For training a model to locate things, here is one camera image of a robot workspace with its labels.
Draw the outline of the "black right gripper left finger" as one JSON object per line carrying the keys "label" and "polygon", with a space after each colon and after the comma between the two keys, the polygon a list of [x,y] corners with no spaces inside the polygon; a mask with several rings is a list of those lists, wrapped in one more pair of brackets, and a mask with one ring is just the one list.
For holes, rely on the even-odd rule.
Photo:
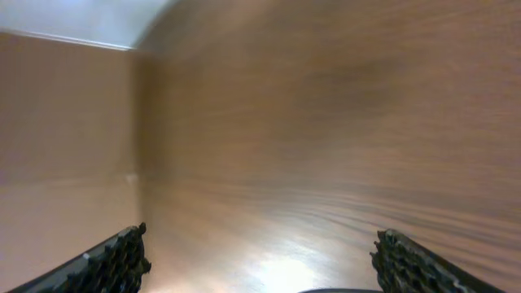
{"label": "black right gripper left finger", "polygon": [[130,226],[60,266],[8,293],[137,293],[151,271],[142,236],[147,226]]}

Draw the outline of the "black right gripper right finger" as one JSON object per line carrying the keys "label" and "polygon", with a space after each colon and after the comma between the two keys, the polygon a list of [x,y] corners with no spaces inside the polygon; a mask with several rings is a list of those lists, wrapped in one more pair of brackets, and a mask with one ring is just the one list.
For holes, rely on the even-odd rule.
{"label": "black right gripper right finger", "polygon": [[371,262],[386,293],[504,293],[397,230],[379,230]]}

